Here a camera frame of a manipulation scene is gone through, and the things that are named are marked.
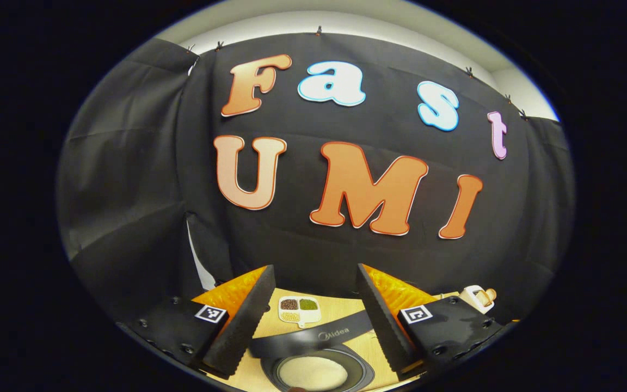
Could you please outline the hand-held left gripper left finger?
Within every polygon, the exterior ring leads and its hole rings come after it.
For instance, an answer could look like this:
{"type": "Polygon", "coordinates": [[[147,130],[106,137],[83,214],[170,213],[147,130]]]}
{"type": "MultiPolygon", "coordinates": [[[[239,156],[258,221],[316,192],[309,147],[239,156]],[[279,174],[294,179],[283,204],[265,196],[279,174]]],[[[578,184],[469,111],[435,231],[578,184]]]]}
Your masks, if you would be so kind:
{"type": "Polygon", "coordinates": [[[192,299],[162,301],[127,330],[194,370],[233,375],[275,288],[274,266],[240,275],[192,299]]]}

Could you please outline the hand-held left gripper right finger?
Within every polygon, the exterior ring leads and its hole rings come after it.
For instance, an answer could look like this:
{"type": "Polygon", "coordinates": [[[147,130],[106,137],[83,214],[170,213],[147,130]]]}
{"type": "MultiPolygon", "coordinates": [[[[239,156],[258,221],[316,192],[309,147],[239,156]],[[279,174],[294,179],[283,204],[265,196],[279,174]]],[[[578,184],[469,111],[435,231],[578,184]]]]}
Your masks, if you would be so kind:
{"type": "Polygon", "coordinates": [[[356,288],[390,367],[436,378],[498,340],[505,328],[460,296],[435,296],[368,265],[356,288]]]}

